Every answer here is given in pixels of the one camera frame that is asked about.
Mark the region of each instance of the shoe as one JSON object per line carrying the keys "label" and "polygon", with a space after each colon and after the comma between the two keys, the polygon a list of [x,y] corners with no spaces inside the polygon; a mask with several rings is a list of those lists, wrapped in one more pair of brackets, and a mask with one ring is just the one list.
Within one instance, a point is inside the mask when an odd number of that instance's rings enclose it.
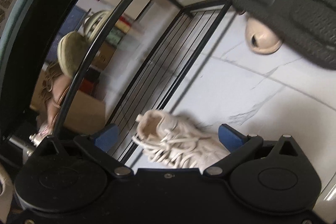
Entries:
{"label": "shoe", "polygon": [[57,47],[57,59],[63,74],[73,78],[84,56],[89,50],[90,43],[78,32],[65,35]]}
{"label": "shoe", "polygon": [[62,101],[68,92],[71,81],[70,77],[63,74],[58,63],[51,63],[47,67],[41,90],[47,122],[41,126],[38,134],[30,136],[30,140],[35,146],[38,146],[46,136],[52,134]]}
{"label": "shoe", "polygon": [[14,187],[5,168],[0,164],[0,222],[6,223],[11,209]]}
{"label": "shoe", "polygon": [[249,48],[258,54],[271,54],[282,45],[281,39],[265,24],[251,17],[247,21],[245,37]]}
{"label": "shoe", "polygon": [[203,133],[164,111],[149,110],[136,121],[137,134],[132,140],[143,148],[150,162],[203,172],[229,154],[216,135]]}

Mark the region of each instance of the screw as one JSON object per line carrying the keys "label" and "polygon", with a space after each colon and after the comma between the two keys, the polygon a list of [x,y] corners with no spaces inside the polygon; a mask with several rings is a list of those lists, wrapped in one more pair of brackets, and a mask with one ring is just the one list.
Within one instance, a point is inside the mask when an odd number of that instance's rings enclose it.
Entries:
{"label": "screw", "polygon": [[209,168],[206,168],[205,171],[211,176],[217,176],[223,173],[223,169],[217,166],[210,166]]}
{"label": "screw", "polygon": [[126,166],[117,167],[114,170],[114,173],[118,176],[126,176],[131,173],[131,169]]}
{"label": "screw", "polygon": [[166,173],[163,175],[165,179],[171,179],[173,177],[175,177],[172,173]]}

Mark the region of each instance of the cardboard box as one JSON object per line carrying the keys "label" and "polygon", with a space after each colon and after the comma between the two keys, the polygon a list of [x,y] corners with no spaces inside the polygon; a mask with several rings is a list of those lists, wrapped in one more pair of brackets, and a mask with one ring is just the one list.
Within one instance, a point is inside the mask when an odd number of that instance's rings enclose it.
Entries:
{"label": "cardboard box", "polygon": [[[42,70],[37,80],[30,108],[40,112],[44,109],[41,98],[42,83],[45,72]],[[105,103],[77,91],[69,109],[64,126],[81,134],[94,134],[105,127]]]}
{"label": "cardboard box", "polygon": [[116,49],[113,46],[104,42],[94,57],[91,65],[100,70],[104,70],[110,62],[115,50]]}

